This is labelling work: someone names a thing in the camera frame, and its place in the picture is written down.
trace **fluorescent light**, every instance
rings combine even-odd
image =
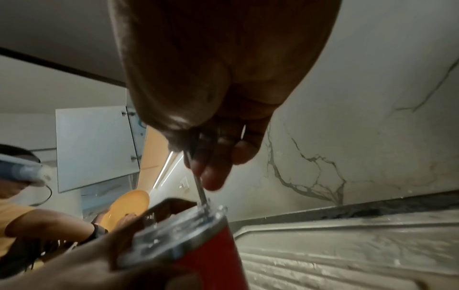
[[[161,176],[163,175],[164,171],[167,168],[167,165],[169,164],[169,161],[171,160],[172,154],[173,152],[171,151],[171,153],[169,154],[169,157],[167,157],[166,163],[164,163],[163,169],[161,169],[161,172],[159,173],[158,178],[156,178],[156,181],[154,182],[153,188],[157,186],[159,180],[161,179]]]
[[[161,182],[161,186],[164,184],[164,182],[166,182],[166,180],[169,178],[169,175],[171,175],[172,171],[174,171],[175,167],[177,166],[177,164],[183,159],[183,154],[182,154],[182,157],[180,157],[180,159],[177,161],[177,163],[175,163],[174,167],[172,167],[171,171],[169,172],[169,174],[166,176],[166,178],[164,178],[163,182]]]

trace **black hair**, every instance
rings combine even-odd
[[[16,146],[0,144],[0,154],[40,162],[40,159],[32,151]]]

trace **yellow shirt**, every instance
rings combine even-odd
[[[0,257],[8,253],[11,245],[16,240],[16,238],[5,236],[6,227],[21,215],[34,209],[35,208],[31,206],[10,204],[6,200],[0,199]]]

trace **white cabinet door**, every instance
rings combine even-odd
[[[139,172],[126,107],[56,110],[59,192]]]

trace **transparent lid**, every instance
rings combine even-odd
[[[175,261],[218,234],[228,222],[226,208],[195,206],[137,233],[130,252],[118,260],[130,267],[149,260]]]

